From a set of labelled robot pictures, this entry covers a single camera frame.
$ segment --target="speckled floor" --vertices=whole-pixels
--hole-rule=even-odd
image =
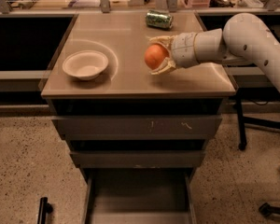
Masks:
[[[239,151],[237,118],[223,115],[191,182],[199,224],[280,223],[258,212],[264,202],[280,205],[280,132],[249,127],[246,135]],[[36,223],[42,196],[54,207],[48,223],[80,223],[86,183],[68,152],[49,116],[0,114],[0,224]]]

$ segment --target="can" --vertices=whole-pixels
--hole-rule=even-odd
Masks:
[[[146,15],[147,26],[162,28],[164,30],[171,29],[173,20],[174,17],[169,13],[156,10],[150,10]]]

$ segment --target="bowl rim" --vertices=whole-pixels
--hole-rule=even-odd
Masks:
[[[103,66],[100,66],[99,67],[99,71],[93,75],[75,75],[71,72],[68,71],[68,61],[71,60],[73,57],[75,56],[78,56],[79,54],[82,54],[82,53],[89,53],[89,54],[97,54],[97,55],[100,55],[101,57],[104,58],[104,62],[103,62]],[[75,53],[72,53],[70,55],[68,55],[65,60],[63,61],[63,71],[70,77],[76,77],[76,78],[95,78],[97,77],[100,73],[102,73],[104,70],[106,70],[106,68],[108,67],[108,58],[105,54],[103,54],[102,52],[98,51],[98,50],[93,50],[93,49],[84,49],[84,50],[80,50],[80,51],[77,51]]]

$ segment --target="orange ball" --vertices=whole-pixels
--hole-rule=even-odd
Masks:
[[[161,65],[166,57],[169,57],[168,50],[160,44],[154,44],[146,50],[144,60],[147,66],[154,70]]]

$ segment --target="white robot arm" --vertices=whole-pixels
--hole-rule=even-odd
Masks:
[[[223,31],[160,36],[152,38],[150,43],[161,44],[169,51],[169,58],[153,70],[152,75],[206,62],[249,62],[257,65],[280,92],[280,43],[253,14],[233,16]]]

